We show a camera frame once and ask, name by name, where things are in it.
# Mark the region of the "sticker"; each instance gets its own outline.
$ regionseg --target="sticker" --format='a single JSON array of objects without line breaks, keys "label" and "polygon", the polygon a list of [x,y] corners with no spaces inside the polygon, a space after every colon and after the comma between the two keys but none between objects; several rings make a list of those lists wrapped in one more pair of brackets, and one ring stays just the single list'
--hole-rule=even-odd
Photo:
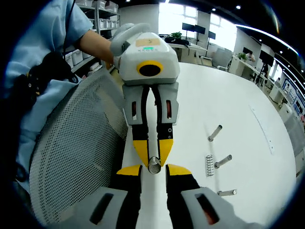
[{"label": "sticker", "polygon": [[160,40],[158,38],[154,38],[154,39],[138,39],[135,41],[136,47],[151,46],[151,45],[160,45]]}]

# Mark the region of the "ceiling light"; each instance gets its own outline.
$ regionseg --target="ceiling light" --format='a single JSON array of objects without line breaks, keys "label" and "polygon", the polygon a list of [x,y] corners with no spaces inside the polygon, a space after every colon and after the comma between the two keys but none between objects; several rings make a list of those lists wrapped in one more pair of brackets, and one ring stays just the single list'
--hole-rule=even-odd
[{"label": "ceiling light", "polygon": [[245,29],[249,29],[249,30],[253,30],[253,31],[256,31],[256,32],[260,32],[260,33],[262,33],[262,34],[264,34],[264,35],[267,35],[268,37],[271,37],[271,38],[275,39],[276,41],[278,41],[278,42],[280,42],[281,44],[285,45],[287,48],[291,49],[291,50],[294,51],[297,55],[299,55],[299,53],[298,53],[293,47],[291,47],[291,46],[290,46],[289,44],[287,44],[285,41],[283,41],[283,40],[281,40],[281,39],[275,37],[274,35],[271,35],[271,34],[265,32],[265,31],[262,31],[262,30],[258,30],[258,29],[256,29],[256,28],[252,28],[252,27],[250,27],[250,26],[238,25],[238,24],[235,24],[235,26],[241,27],[241,28],[245,28]]}]

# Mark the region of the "metal pin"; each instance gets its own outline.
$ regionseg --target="metal pin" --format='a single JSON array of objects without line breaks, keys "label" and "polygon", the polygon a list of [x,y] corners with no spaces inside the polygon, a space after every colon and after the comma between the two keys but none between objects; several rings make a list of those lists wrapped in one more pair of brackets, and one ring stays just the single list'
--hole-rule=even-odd
[{"label": "metal pin", "polygon": [[230,154],[227,157],[225,157],[224,159],[222,159],[221,161],[216,162],[214,167],[219,168],[220,166],[224,165],[225,163],[227,163],[228,161],[231,161],[231,160],[232,160],[232,155]]},{"label": "metal pin", "polygon": [[208,140],[209,140],[210,142],[212,142],[212,141],[214,140],[214,138],[216,137],[216,135],[218,135],[219,131],[220,131],[222,128],[223,128],[223,126],[222,126],[222,125],[219,125],[219,126],[216,128],[216,130],[212,133],[212,135],[208,137]]},{"label": "metal pin", "polygon": [[233,190],[225,191],[225,192],[219,191],[219,192],[217,192],[217,194],[220,195],[221,197],[234,196],[237,194],[237,189],[233,189]]},{"label": "metal pin", "polygon": [[156,156],[152,156],[149,159],[148,171],[150,171],[150,173],[152,174],[157,174],[161,171],[161,163],[159,158],[157,158]]}]

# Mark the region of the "potted plant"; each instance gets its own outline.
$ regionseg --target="potted plant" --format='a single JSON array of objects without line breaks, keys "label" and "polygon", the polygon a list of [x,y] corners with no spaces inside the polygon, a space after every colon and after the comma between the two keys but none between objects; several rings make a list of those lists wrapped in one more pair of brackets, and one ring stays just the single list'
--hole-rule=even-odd
[{"label": "potted plant", "polygon": [[180,32],[173,32],[171,34],[171,37],[173,37],[175,39],[181,39],[181,35],[182,35],[182,33],[180,33]]},{"label": "potted plant", "polygon": [[243,52],[239,52],[239,53],[237,54],[237,57],[238,57],[240,60],[241,60],[241,59],[243,59],[244,61],[247,60],[246,54],[243,53]]}]

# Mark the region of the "person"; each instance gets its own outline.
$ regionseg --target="person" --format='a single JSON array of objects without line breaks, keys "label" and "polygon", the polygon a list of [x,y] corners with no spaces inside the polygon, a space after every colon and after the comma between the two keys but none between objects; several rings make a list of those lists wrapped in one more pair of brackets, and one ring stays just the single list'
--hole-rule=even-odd
[{"label": "person", "polygon": [[252,52],[252,51],[249,51],[249,53],[246,54],[246,58],[247,58],[247,60],[249,60],[249,61],[255,62],[255,56],[253,55],[253,52]]},{"label": "person", "polygon": [[[73,3],[73,0],[50,1],[40,11],[36,20],[20,38],[13,50],[5,73],[4,97],[9,97],[14,81],[20,75],[26,75],[32,67],[41,64],[44,57],[50,52],[62,52],[64,44],[65,47],[74,45],[87,54],[113,63],[113,54],[110,51],[111,42],[93,32],[91,28],[90,20]],[[32,109],[21,119],[16,162],[26,173],[26,181],[19,183],[28,192],[30,159],[36,137],[52,110],[71,88],[79,84],[81,79],[77,78],[77,82],[52,79],[47,84],[43,94],[37,96]]]},{"label": "person", "polygon": [[269,68],[268,68],[268,65],[267,65],[267,64],[264,64],[264,65],[263,65],[262,73],[265,73],[265,77],[266,77],[266,78],[268,77]]},{"label": "person", "polygon": [[288,94],[289,91],[290,91],[290,90],[289,90],[289,84],[287,84],[287,87],[285,87],[285,89],[284,89],[284,93],[285,93],[285,94]]}]

